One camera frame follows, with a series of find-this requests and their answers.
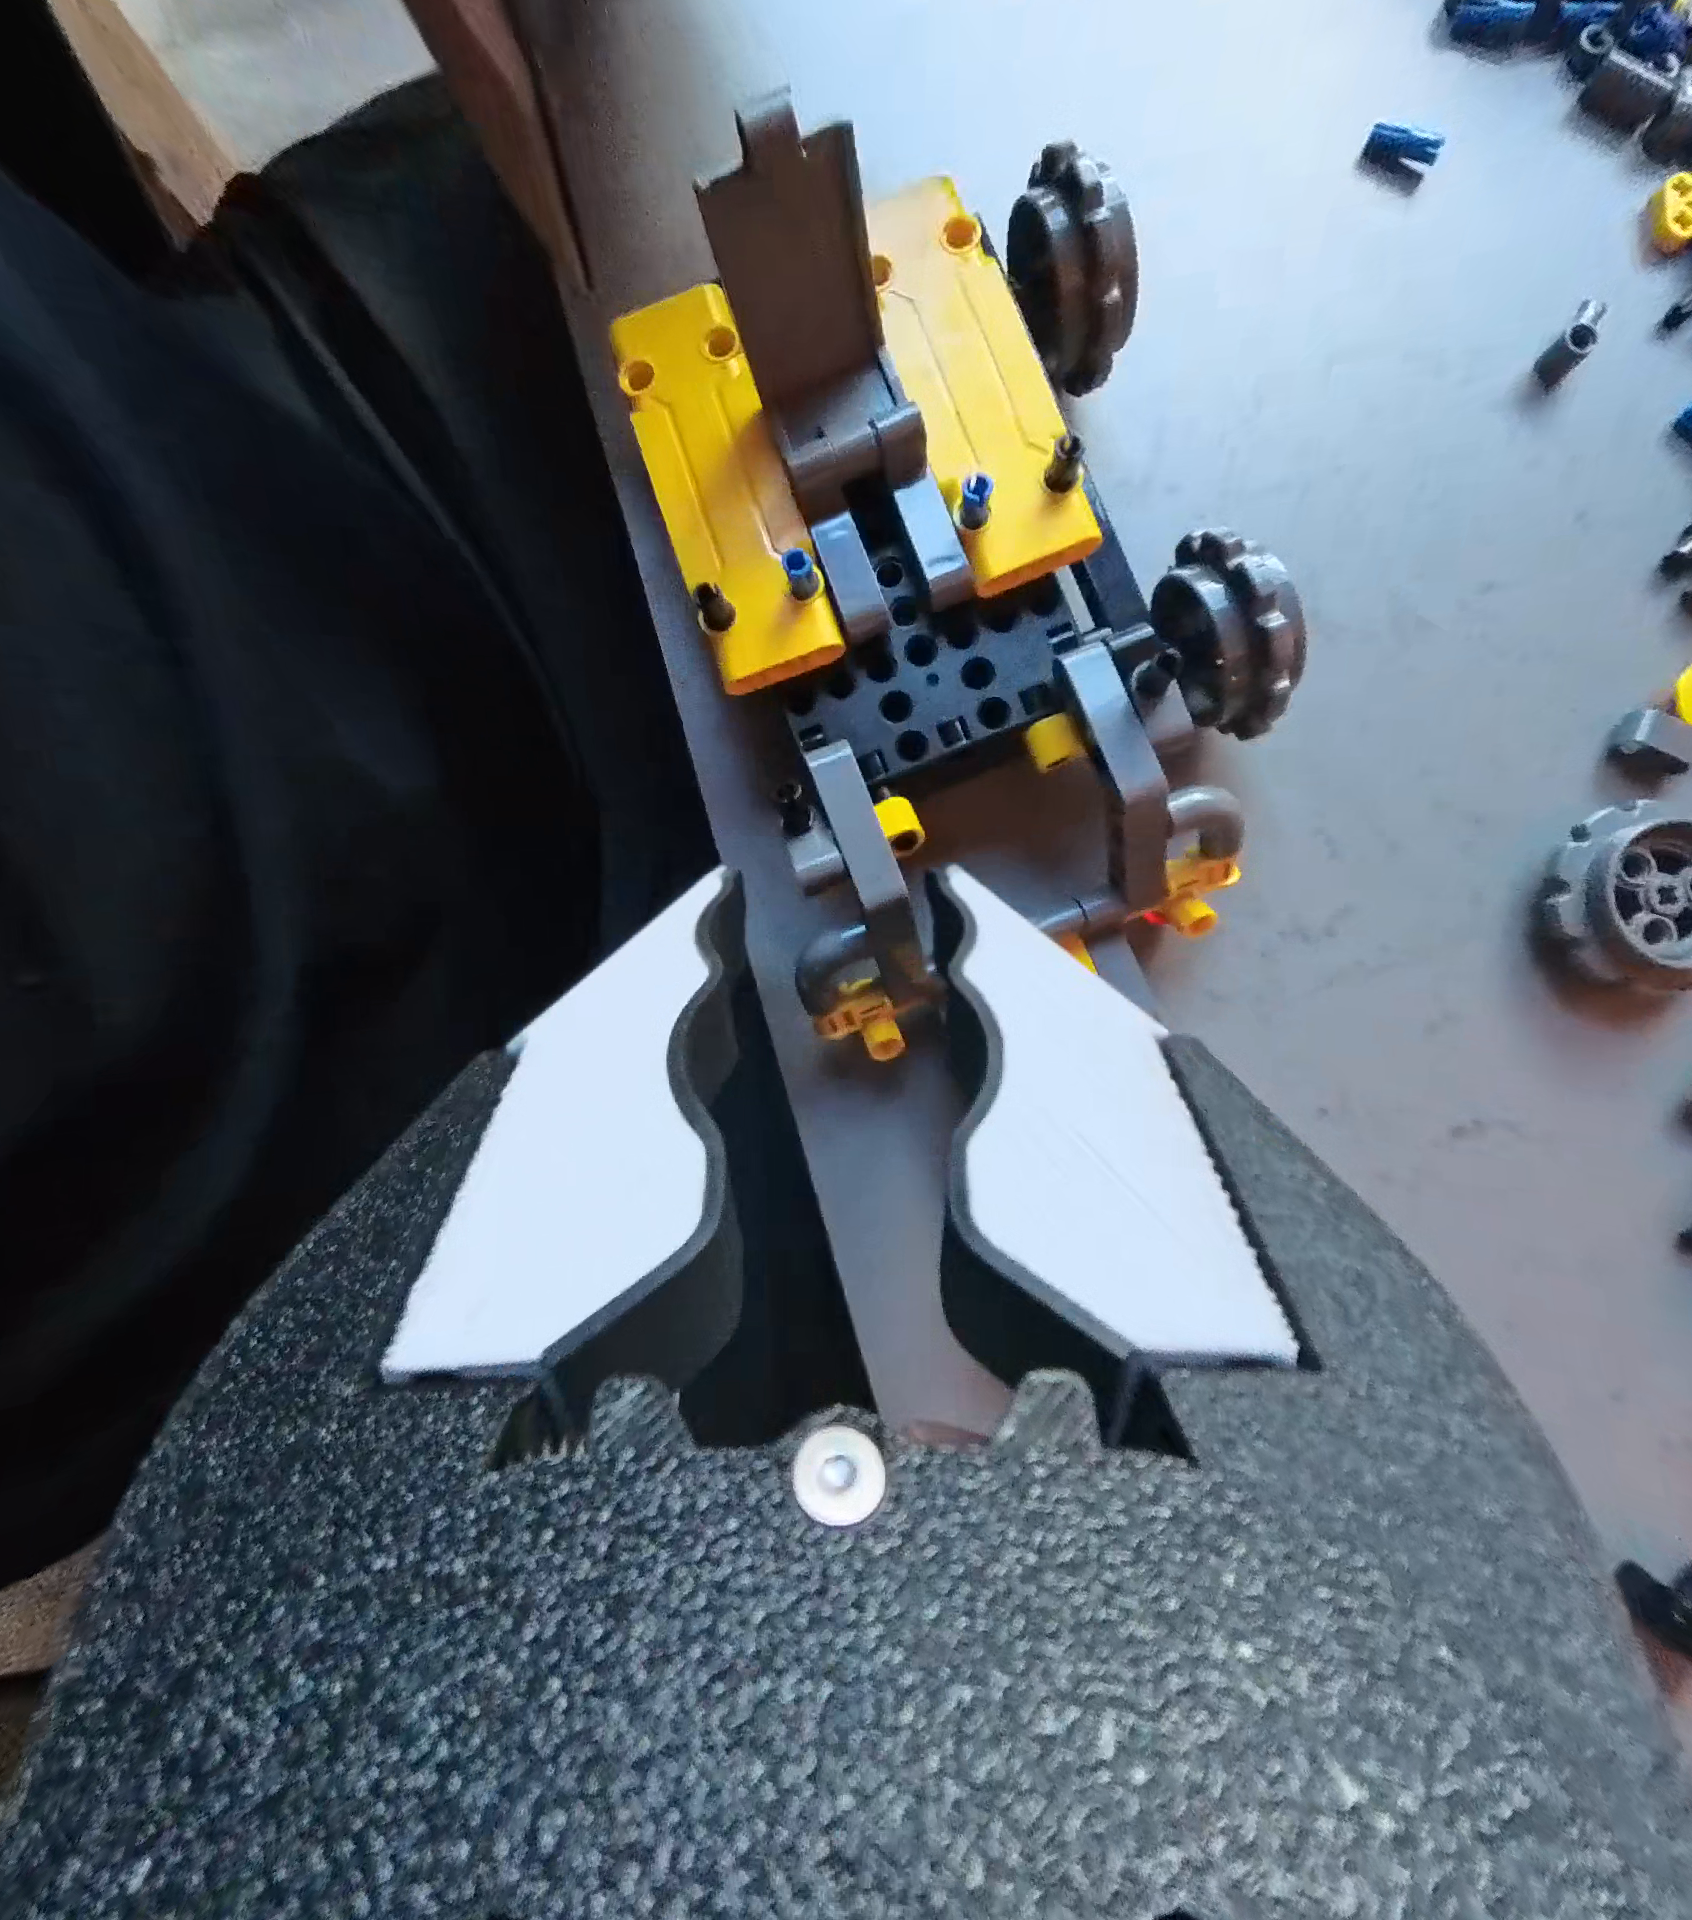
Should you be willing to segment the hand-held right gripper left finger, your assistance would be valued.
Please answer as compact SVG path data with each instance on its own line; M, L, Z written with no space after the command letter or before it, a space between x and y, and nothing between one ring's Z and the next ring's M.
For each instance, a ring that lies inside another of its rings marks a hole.
M716 866L521 1032L384 1385L524 1379L579 1427L608 1379L698 1379L743 1318L716 1104L745 975L743 882Z

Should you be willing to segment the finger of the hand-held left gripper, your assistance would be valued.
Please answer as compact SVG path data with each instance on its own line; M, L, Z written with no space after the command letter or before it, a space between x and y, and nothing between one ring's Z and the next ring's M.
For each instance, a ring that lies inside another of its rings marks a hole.
M593 269L521 2L403 2L503 197L564 288Z

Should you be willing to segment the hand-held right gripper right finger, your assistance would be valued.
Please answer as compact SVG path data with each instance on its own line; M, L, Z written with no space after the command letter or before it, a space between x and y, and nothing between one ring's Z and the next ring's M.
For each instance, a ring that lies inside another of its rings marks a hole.
M1175 1444L1164 1377L1299 1371L1299 1327L1167 1028L964 866L928 876L963 1112L939 1303L1008 1392L1083 1383L1105 1444Z

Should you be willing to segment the yellow black toy vehicle model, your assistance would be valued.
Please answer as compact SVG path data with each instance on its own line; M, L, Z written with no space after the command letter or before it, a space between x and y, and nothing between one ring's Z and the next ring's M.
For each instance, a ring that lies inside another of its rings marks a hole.
M1307 622L1240 532L1185 536L1152 591L1126 562L1060 410L1137 315L1114 170L1045 145L994 247L950 179L867 203L853 127L802 131L771 94L694 194L716 274L608 340L716 684L771 702L797 753L774 802L793 882L854 899L795 960L815 1035L905 1052L939 997L915 797L1012 753L1099 784L1107 876L1037 919L1048 939L1092 965L1134 924L1212 932L1242 816L1167 757L1270 733Z

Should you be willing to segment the grey wheel hub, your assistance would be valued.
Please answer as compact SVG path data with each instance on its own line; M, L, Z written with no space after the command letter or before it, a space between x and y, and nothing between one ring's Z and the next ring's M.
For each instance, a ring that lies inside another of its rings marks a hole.
M1629 802L1573 824L1539 869L1530 935L1583 982L1692 991L1692 813Z

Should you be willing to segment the grey elbow connector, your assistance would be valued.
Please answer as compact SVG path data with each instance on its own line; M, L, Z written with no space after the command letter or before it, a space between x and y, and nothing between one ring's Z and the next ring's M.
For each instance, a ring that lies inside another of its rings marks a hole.
M1572 322L1535 354L1530 380L1540 392L1556 391L1599 348L1606 322L1606 301L1583 300Z

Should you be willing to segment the grey desk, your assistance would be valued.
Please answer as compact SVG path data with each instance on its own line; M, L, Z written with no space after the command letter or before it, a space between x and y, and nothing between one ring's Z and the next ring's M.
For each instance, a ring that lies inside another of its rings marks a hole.
M975 1427L998 1383L886 1260L934 1241L912 1154L955 1116L937 1043L820 1045L790 987L839 902L802 899L756 792L756 721L689 685L689 633L602 326L706 274L690 183L787 85L850 118L872 197L950 175L989 229L1049 137L1129 194L1140 307L1083 402L1092 471L1145 584L1188 529L1263 541L1311 626L1289 716L1218 742L1248 813L1207 942L1140 949L1207 1043L1444 1286L1617 1558L1692 1558L1692 994L1556 982L1533 873L1624 787L1613 716L1688 658L1650 584L1692 513L1663 423L1692 347L1650 337L1647 179L1550 64L1448 45L1436 2L524 2L593 269L573 332L706 781L795 1112L894 1116L890 1223L842 1227L880 1411ZM1360 168L1377 122L1444 151L1418 189ZM1599 348L1535 354L1583 300Z

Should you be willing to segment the brown wooden table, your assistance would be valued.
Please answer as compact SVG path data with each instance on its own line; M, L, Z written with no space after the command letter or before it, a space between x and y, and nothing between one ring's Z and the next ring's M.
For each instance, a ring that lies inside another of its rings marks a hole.
M211 225L243 166L211 129L126 2L47 7L176 247Z

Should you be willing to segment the person's dark clothed legs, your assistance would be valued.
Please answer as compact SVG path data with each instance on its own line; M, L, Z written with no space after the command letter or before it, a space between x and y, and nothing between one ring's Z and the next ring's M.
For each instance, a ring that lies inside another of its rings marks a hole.
M442 85L162 277L0 175L0 1591L712 861L550 264Z

